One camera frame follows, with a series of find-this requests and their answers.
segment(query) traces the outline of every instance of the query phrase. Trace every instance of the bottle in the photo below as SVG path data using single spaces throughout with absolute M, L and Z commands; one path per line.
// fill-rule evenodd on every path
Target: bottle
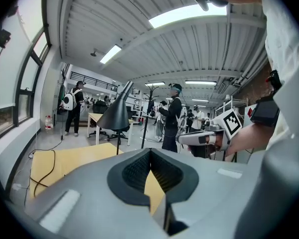
M 51 132 L 53 130 L 53 121 L 50 115 L 45 117 L 45 131 Z

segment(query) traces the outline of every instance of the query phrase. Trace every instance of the brick wall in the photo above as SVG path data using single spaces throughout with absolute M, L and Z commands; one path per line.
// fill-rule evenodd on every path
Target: brick wall
M 268 63 L 245 87 L 234 95 L 234 98 L 242 100 L 248 98 L 248 104 L 254 105 L 256 100 L 269 95 L 272 86 L 270 83 L 266 83 L 265 80 L 269 77 L 270 72 L 271 67 Z

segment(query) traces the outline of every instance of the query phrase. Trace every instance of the wooden table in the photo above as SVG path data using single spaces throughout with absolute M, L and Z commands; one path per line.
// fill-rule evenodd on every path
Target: wooden table
M 89 118 L 88 118 L 88 132 L 87 132 L 87 137 L 88 138 L 90 137 L 90 123 L 91 123 L 91 120 L 94 120 L 95 122 L 97 122 L 102 115 L 103 114 L 89 113 Z M 130 146 L 130 143 L 131 143 L 133 124 L 138 123 L 138 122 L 129 119 L 129 123 L 130 123 L 130 130 L 129 130 L 129 136 L 128 136 L 128 146 Z M 100 144 L 100 127 L 96 125 L 95 145 L 98 145 L 98 144 Z
M 44 178 L 41 183 L 43 185 L 50 186 L 81 165 L 115 155 L 116 147 L 114 147 L 111 143 L 103 143 L 97 146 L 94 145 L 76 149 L 56 150 L 54 170 L 49 176 Z M 35 181 L 39 181 L 43 176 L 51 171 L 53 161 L 53 151 L 36 151 L 33 156 L 31 178 Z M 35 186 L 36 183 L 31 180 L 31 198 L 34 198 Z M 45 189 L 46 188 L 44 186 L 38 185 L 35 191 L 36 196 Z M 149 173 L 146 180 L 145 194 L 150 198 L 150 213 L 153 215 L 164 197 L 164 192 L 152 172 Z

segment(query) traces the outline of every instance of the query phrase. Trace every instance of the gray floor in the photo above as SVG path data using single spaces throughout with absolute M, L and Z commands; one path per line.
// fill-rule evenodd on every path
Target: gray floor
M 146 141 L 144 143 L 144 147 L 152 147 L 152 148 L 161 148 L 162 143 L 157 142 L 154 137 L 155 126 L 153 126 L 154 120 L 149 120 L 148 123 L 148 132 L 146 134 Z M 12 189 L 10 191 L 11 200 L 18 206 L 24 207 L 25 193 L 27 187 L 29 185 L 29 176 L 32 165 L 32 159 L 28 158 L 28 154 L 31 153 L 34 149 L 50 149 L 60 143 L 61 131 L 64 132 L 65 123 L 62 128 L 62 123 L 58 122 L 57 126 L 54 128 L 52 133 L 41 132 L 37 135 L 37 138 L 33 141 L 26 154 L 24 155 L 20 166 L 17 169 L 16 176 L 13 180 Z M 136 149 L 140 149 L 142 145 L 142 136 L 144 125 L 140 126 L 135 124 L 133 126 L 133 135 L 131 139 L 131 145 L 127 146 L 127 140 L 122 139 L 120 150 L 123 152 L 128 152 Z M 105 130 L 108 134 L 113 134 L 111 130 Z M 95 135 L 92 135 L 90 138 L 86 137 L 87 128 L 81 127 L 79 128 L 79 136 L 74 137 L 73 128 L 70 129 L 69 135 L 64 136 L 63 141 L 59 144 L 56 150 L 61 149 L 70 149 L 70 148 L 79 148 L 85 146 L 92 146 L 95 144 Z M 100 135 L 100 143 L 107 142 L 107 138 L 104 135 Z M 114 146 L 117 144 L 117 139 L 112 139 L 110 141 Z M 177 144 L 178 151 L 183 154 L 191 155 L 190 152 L 187 151 L 187 146 L 179 149 L 179 144 Z

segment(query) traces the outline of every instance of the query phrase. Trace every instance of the window frame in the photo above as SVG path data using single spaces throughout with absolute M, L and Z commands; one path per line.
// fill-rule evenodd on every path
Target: window frame
M 22 63 L 21 69 L 20 69 L 20 73 L 19 73 L 19 77 L 18 77 L 18 81 L 17 81 L 17 85 L 16 85 L 16 91 L 15 91 L 15 106 L 12 106 L 12 124 L 10 126 L 8 126 L 5 130 L 3 130 L 0 134 L 0 139 L 5 136 L 9 131 L 11 131 L 12 129 L 14 129 L 15 127 L 19 126 L 21 123 L 27 121 L 28 119 L 33 117 L 33 106 L 34 106 L 34 95 L 35 95 L 35 89 L 36 89 L 36 84 L 41 72 L 41 68 L 43 65 L 43 62 L 52 46 L 51 41 L 50 41 L 50 35 L 49 35 L 49 24 L 47 21 L 47 0 L 41 0 L 41 8 L 42 8 L 42 22 L 43 22 L 43 27 L 38 31 L 38 33 L 36 34 L 36 36 L 34 37 L 34 39 L 31 41 L 31 44 L 29 46 L 29 48 L 27 49 L 27 52 L 25 54 L 25 58 L 24 61 Z M 36 54 L 34 52 L 34 47 L 37 44 L 39 38 L 41 37 L 41 35 L 45 33 L 45 38 L 46 38 L 46 45 L 44 47 L 44 49 L 42 50 L 41 54 Z M 24 76 L 24 72 L 25 72 L 25 68 L 27 66 L 27 63 L 30 59 L 30 57 L 38 64 L 38 69 L 36 71 L 36 75 L 34 78 L 34 83 L 33 83 L 33 87 L 32 87 L 32 91 L 26 91 L 26 90 L 22 90 L 21 88 L 21 84 L 22 84 L 22 78 Z M 30 96 L 30 104 L 29 104 L 29 116 L 22 119 L 21 121 L 18 120 L 19 117 L 19 98 L 20 95 L 29 95 Z

